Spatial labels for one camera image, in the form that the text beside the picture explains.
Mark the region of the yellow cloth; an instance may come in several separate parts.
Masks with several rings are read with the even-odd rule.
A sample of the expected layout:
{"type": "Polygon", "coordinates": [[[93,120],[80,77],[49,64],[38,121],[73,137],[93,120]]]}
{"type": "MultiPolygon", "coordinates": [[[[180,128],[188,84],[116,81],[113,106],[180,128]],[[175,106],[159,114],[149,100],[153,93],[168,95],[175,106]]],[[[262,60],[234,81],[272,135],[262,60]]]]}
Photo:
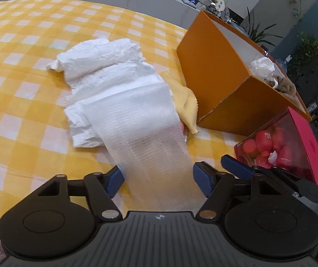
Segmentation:
{"type": "Polygon", "coordinates": [[[168,71],[160,72],[162,79],[169,85],[172,92],[173,102],[181,122],[191,134],[199,132],[196,125],[198,115],[198,101],[191,89],[183,86],[168,71]]]}

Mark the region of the white ribbon gift bag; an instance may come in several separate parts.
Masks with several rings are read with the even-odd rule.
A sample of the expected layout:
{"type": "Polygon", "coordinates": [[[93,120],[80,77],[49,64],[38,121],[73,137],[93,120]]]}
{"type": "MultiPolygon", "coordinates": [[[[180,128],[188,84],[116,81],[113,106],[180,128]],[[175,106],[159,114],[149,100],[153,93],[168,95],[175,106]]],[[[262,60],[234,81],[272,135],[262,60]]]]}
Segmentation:
{"type": "Polygon", "coordinates": [[[267,57],[254,60],[250,64],[250,71],[253,76],[265,82],[272,80],[275,71],[275,64],[267,57]]]}

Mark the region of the dark plant shelf cabinet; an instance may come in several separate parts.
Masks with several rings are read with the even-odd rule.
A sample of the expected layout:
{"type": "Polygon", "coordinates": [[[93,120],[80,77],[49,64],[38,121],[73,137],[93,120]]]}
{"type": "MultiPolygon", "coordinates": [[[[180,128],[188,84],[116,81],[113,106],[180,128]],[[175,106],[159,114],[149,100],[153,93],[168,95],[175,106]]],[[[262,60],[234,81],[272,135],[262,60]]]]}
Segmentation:
{"type": "Polygon", "coordinates": [[[301,32],[288,62],[287,75],[306,106],[318,99],[318,37],[301,32]]]}

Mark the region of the bubble wrap sheet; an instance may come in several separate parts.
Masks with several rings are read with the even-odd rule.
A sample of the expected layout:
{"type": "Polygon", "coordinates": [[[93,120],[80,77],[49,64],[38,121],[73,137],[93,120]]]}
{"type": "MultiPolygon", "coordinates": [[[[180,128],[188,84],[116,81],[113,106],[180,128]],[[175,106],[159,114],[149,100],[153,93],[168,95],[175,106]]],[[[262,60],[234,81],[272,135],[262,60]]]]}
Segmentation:
{"type": "Polygon", "coordinates": [[[84,105],[84,114],[122,171],[134,208],[197,212],[205,197],[166,83],[84,105]]]}

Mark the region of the potted plant beside bin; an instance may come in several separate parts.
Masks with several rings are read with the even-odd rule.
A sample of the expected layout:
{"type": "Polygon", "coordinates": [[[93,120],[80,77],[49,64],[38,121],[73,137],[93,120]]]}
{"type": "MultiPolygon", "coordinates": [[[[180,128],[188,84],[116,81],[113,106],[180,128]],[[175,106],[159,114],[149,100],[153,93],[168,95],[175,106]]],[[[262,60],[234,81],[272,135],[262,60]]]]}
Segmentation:
{"type": "Polygon", "coordinates": [[[276,46],[274,43],[269,41],[270,37],[275,37],[282,39],[283,36],[278,34],[272,34],[270,29],[274,28],[277,24],[271,24],[266,26],[265,28],[261,27],[261,23],[256,23],[254,10],[250,10],[248,7],[247,10],[247,18],[245,22],[242,22],[241,26],[248,35],[248,37],[256,44],[259,43],[267,43],[271,46],[276,46]]]}

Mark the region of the pink box with red balls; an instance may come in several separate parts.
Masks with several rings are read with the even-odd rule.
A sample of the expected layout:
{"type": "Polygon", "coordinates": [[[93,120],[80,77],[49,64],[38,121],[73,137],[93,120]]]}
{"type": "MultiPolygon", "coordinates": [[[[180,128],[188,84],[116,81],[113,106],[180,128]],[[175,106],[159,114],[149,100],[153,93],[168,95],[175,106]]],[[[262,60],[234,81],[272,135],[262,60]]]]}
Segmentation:
{"type": "Polygon", "coordinates": [[[291,107],[236,144],[234,151],[250,167],[275,166],[318,185],[318,141],[308,121],[291,107]]]}

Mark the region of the orange storage box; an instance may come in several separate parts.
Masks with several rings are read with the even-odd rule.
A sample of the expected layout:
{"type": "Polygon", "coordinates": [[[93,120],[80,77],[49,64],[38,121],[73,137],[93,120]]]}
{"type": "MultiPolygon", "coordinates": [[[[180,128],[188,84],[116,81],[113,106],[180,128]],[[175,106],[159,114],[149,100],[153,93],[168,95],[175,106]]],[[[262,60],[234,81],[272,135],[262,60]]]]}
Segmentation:
{"type": "Polygon", "coordinates": [[[294,104],[253,76],[250,63],[269,54],[210,13],[198,13],[177,55],[198,101],[200,127],[249,136],[288,107],[312,120],[303,101],[294,104]]]}

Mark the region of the yellow checkered mat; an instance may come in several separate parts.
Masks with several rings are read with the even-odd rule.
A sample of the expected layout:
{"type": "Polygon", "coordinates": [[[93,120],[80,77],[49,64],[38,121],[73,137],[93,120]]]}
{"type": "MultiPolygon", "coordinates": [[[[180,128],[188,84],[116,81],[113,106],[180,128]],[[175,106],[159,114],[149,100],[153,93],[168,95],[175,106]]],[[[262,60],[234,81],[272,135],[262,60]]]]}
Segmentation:
{"type": "Polygon", "coordinates": [[[0,217],[56,174],[106,172],[103,147],[75,149],[64,114],[70,90],[46,69],[79,42],[128,38],[156,71],[182,81],[176,49],[185,30],[141,13],[85,1],[0,2],[0,217]]]}

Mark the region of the white plastic bag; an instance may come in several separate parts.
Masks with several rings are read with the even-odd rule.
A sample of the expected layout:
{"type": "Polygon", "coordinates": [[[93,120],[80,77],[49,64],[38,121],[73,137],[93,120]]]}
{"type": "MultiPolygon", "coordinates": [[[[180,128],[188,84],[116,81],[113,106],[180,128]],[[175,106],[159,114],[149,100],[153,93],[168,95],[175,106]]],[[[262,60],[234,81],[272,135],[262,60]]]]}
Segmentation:
{"type": "Polygon", "coordinates": [[[145,61],[139,44],[130,39],[110,41],[105,37],[80,42],[57,55],[46,68],[61,72],[71,88],[66,114],[75,148],[104,144],[86,118],[83,106],[141,86],[163,82],[145,61]]]}

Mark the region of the brown plush toy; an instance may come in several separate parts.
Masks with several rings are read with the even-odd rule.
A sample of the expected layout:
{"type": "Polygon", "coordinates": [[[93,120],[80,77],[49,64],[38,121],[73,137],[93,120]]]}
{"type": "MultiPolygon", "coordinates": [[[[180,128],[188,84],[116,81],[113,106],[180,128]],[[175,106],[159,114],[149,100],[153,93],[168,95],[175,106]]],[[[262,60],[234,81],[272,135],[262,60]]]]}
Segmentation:
{"type": "Polygon", "coordinates": [[[299,99],[297,98],[297,91],[295,85],[287,77],[282,77],[280,75],[273,75],[271,77],[265,78],[264,82],[271,86],[279,93],[281,93],[285,98],[287,98],[291,103],[303,109],[299,99]]]}

